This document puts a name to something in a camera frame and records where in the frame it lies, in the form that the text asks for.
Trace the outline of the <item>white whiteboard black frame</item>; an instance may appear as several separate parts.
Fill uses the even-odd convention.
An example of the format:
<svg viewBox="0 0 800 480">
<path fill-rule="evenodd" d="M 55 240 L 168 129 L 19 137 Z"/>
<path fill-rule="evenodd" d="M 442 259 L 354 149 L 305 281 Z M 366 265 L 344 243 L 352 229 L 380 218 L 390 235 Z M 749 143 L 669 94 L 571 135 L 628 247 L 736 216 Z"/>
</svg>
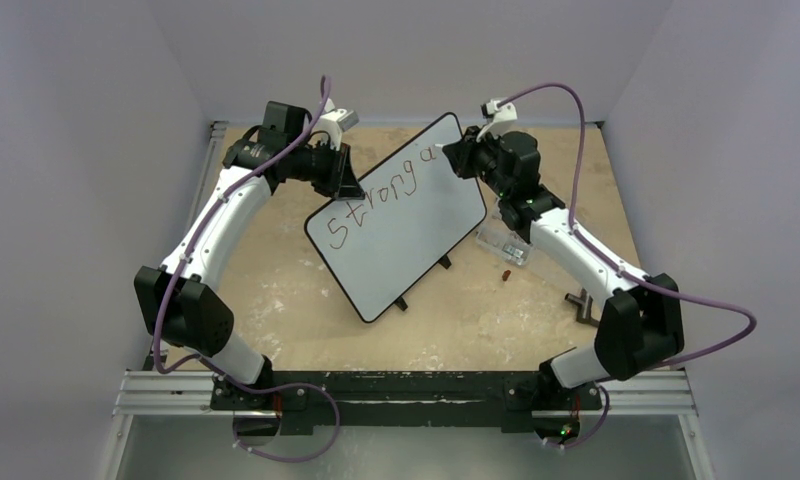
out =
<svg viewBox="0 0 800 480">
<path fill-rule="evenodd" d="M 462 137 L 444 113 L 364 173 L 363 200 L 333 200 L 304 232 L 365 323 L 374 322 L 482 223 L 476 179 L 458 178 L 434 144 Z"/>
</svg>

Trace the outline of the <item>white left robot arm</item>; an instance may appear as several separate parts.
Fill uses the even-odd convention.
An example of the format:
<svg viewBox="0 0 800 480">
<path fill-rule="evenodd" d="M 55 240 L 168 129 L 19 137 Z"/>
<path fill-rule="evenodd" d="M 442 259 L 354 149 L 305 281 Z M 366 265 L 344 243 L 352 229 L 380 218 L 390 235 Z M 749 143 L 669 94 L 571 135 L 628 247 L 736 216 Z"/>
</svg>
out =
<svg viewBox="0 0 800 480">
<path fill-rule="evenodd" d="M 161 354 L 167 343 L 236 383 L 235 395 L 248 408 L 271 402 L 271 361 L 236 332 L 234 314 L 218 294 L 222 274 L 248 223 L 286 181 L 308 183 L 332 200 L 363 198 L 342 140 L 358 122 L 355 111 L 330 100 L 317 114 L 270 101 L 261 124 L 227 149 L 214 191 L 184 238 L 133 280 L 158 372 L 169 370 Z"/>
</svg>

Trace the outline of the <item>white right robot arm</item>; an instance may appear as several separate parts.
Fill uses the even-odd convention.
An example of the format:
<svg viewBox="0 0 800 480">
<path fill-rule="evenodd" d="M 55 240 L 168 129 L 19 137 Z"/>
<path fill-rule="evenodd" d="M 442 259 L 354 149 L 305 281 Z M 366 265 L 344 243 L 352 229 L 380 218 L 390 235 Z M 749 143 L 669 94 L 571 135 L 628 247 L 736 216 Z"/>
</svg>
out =
<svg viewBox="0 0 800 480">
<path fill-rule="evenodd" d="M 487 185 L 506 227 L 562 267 L 602 306 L 591 344 L 540 364 L 540 399 L 560 407 L 577 387 L 606 378 L 624 381 L 679 353 L 684 334 L 675 281 L 666 274 L 651 276 L 592 243 L 564 202 L 542 184 L 534 137 L 510 132 L 478 139 L 476 133 L 469 128 L 459 141 L 439 146 L 453 172 Z"/>
</svg>

